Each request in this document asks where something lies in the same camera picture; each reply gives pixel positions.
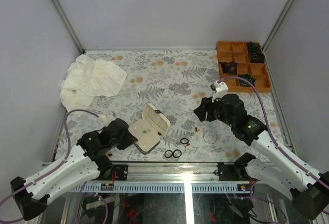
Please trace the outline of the cream and navy jewelry box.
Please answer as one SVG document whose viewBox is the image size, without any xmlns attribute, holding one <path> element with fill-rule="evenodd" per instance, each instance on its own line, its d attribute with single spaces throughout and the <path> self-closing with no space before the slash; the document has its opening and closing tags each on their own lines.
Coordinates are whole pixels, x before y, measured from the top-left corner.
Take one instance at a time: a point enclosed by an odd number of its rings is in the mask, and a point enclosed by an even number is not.
<svg viewBox="0 0 329 224">
<path fill-rule="evenodd" d="M 144 107 L 142 118 L 129 127 L 129 132 L 138 139 L 135 146 L 140 152 L 148 154 L 167 135 L 170 126 L 169 119 L 155 105 L 148 103 Z"/>
</svg>

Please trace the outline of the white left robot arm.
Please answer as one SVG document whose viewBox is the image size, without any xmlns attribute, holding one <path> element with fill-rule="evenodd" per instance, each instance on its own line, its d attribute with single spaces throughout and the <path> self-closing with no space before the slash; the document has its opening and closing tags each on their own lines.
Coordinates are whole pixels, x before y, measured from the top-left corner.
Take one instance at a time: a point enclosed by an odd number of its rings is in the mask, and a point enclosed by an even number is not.
<svg viewBox="0 0 329 224">
<path fill-rule="evenodd" d="M 137 146 L 143 154 L 155 148 L 171 126 L 169 119 L 148 103 L 141 119 L 132 125 L 114 117 L 101 117 L 99 129 L 85 133 L 67 153 L 46 168 L 27 178 L 10 182 L 13 199 L 24 221 L 42 214 L 55 199 L 90 180 L 113 179 L 114 165 L 107 155 L 115 148 Z"/>
</svg>

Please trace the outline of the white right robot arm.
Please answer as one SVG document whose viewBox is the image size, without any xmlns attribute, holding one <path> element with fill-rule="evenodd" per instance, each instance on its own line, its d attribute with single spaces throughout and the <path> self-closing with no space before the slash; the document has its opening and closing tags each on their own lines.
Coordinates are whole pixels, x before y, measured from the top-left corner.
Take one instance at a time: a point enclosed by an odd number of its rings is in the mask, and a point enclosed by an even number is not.
<svg viewBox="0 0 329 224">
<path fill-rule="evenodd" d="M 328 172 L 318 171 L 280 145 L 262 121 L 247 114 L 243 101 L 236 94 L 227 94 L 216 100 L 203 98 L 194 112 L 202 121 L 219 120 L 230 126 L 236 138 L 274 164 L 274 167 L 262 166 L 255 156 L 246 154 L 249 161 L 234 167 L 238 179 L 251 177 L 270 185 L 310 220 L 316 219 L 328 206 Z"/>
</svg>

